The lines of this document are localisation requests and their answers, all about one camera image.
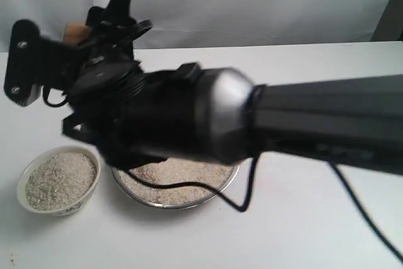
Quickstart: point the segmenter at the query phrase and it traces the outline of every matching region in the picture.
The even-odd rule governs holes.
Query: grain
[[[78,152],[58,154],[39,166],[25,186],[28,203],[37,210],[55,210],[79,200],[94,183],[96,168]]]
[[[136,176],[154,184],[172,184],[184,181],[198,181],[219,188],[228,180],[233,166],[168,159],[161,163],[152,163],[132,169]],[[194,187],[173,189],[153,189],[137,183],[123,171],[118,172],[123,184],[135,195],[146,201],[164,205],[179,205],[193,202],[210,194],[210,191]]]

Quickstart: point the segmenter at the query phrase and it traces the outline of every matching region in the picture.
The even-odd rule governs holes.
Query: metal bowl
[[[230,176],[228,177],[227,181],[224,182],[223,185],[220,186],[219,191],[223,192],[231,183],[232,181],[235,179],[235,177],[237,176],[237,173],[239,171],[239,168],[241,167],[241,164],[237,164],[234,166],[234,169],[232,170]],[[119,170],[112,167],[112,175],[115,179],[115,181],[118,183],[120,189],[130,198],[132,198],[135,201],[140,202],[141,204],[144,204],[146,206],[150,206],[150,207],[154,207],[154,208],[159,208],[159,209],[187,209],[187,208],[192,208],[192,207],[196,207],[198,205],[201,205],[209,200],[211,200],[212,198],[216,197],[217,195],[215,193],[209,193],[208,195],[206,195],[203,198],[199,198],[198,200],[195,200],[193,202],[188,202],[188,203],[183,203],[183,204],[161,204],[161,203],[154,203],[154,202],[150,202],[147,200],[144,200],[142,197],[134,194],[131,190],[129,190],[127,188],[127,186],[123,183],[122,179],[119,176]]]

